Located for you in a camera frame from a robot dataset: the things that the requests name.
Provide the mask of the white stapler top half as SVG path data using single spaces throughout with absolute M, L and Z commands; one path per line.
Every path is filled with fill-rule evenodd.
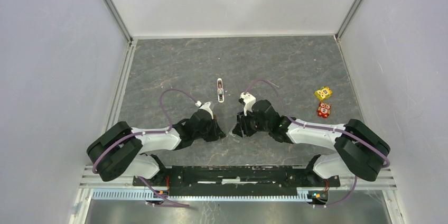
M 223 89 L 223 82 L 221 78 L 217 79 L 217 97 L 218 102 L 223 103 L 224 102 L 224 89 Z

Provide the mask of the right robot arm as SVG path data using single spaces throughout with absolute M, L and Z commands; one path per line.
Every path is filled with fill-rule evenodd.
M 308 123 L 281 116 L 268 100 L 240 98 L 239 102 L 243 110 L 237 114 L 233 134 L 251 137 L 264 132 L 280 143 L 315 145 L 334 151 L 309 161 L 305 179 L 312 186 L 332 176 L 350 174 L 373 182 L 380 170 L 390 165 L 390 146 L 360 120 L 336 125 Z

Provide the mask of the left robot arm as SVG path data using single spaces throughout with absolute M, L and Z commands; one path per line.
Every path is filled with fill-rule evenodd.
M 156 156 L 150 155 L 151 151 L 176 151 L 199 139 L 215 142 L 224 137 L 216 117 L 198 109 L 190 118 L 160 129 L 139 129 L 118 122 L 87 148 L 87 155 L 93 163 L 93 173 L 104 182 L 132 175 L 157 186 L 165 181 L 166 171 Z

